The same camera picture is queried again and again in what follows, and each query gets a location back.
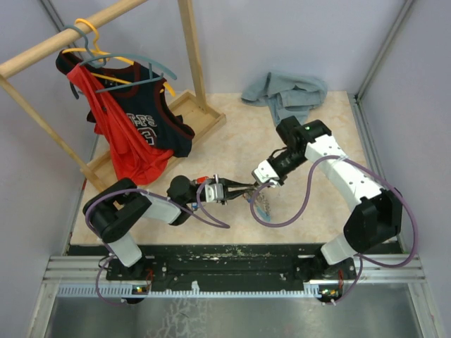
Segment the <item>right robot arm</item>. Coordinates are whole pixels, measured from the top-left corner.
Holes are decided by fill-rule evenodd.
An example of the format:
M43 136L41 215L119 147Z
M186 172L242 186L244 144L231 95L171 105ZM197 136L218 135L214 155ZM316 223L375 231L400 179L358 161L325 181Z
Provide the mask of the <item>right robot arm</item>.
M310 161L340 192L351 212L342 233L314 254L308 263L310 271L332 278L344 260L364 254L400 233L401 201L361 168L346 162L345 152L322 121L302 125L295 117L289 117L279 123L276 132L287 148L253 170L257 186L282 185L289 173Z

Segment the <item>key with red tag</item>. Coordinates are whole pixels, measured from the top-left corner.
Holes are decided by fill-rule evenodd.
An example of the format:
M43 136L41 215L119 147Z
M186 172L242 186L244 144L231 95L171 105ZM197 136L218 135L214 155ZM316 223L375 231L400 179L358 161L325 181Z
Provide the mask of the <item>key with red tag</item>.
M204 183L204 182L208 182L209 180L210 180L210 177L209 177L209 176L198 177L198 178L196 179L196 183L197 183L197 184L202 184L202 183Z

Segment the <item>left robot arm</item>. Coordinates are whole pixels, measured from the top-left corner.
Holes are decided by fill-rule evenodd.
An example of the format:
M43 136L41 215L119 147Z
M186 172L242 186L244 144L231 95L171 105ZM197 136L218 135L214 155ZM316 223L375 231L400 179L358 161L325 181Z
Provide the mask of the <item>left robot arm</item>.
M254 184L218 176L191 180L179 175L171 180L167 195L160 196L124 178L89 200L82 212L88 228L122 263L123 273L136 280L147 270L142 251L130 234L138 220L148 218L179 226L195 216L194 212L204 204L224 205L251 193L253 188Z

